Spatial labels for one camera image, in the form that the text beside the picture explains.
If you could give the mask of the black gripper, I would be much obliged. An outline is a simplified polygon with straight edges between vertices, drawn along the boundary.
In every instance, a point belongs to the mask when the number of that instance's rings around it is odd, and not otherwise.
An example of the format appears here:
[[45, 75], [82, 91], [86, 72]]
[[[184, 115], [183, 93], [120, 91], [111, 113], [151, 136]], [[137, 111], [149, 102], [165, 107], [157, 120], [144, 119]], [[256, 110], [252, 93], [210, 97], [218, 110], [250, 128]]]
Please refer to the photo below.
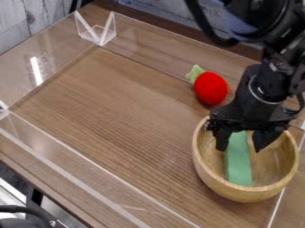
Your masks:
[[214, 132], [215, 149], [224, 151], [232, 132], [252, 130], [255, 152], [272, 143], [288, 128], [288, 121], [295, 117], [280, 107], [280, 102], [264, 101], [255, 91], [255, 78], [259, 66], [244, 69], [234, 99], [211, 110], [207, 129]]

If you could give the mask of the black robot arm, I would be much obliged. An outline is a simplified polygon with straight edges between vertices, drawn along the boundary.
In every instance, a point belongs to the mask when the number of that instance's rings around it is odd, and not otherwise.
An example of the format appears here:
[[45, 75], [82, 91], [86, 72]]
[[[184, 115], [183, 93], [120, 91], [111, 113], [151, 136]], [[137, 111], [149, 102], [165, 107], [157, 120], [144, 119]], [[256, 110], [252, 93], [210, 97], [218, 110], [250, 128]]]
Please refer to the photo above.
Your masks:
[[234, 132], [250, 130], [255, 150], [272, 143], [305, 107], [305, 10], [299, 0], [218, 0], [236, 40], [259, 43], [264, 55], [244, 69], [232, 101], [210, 113], [207, 129], [223, 151]]

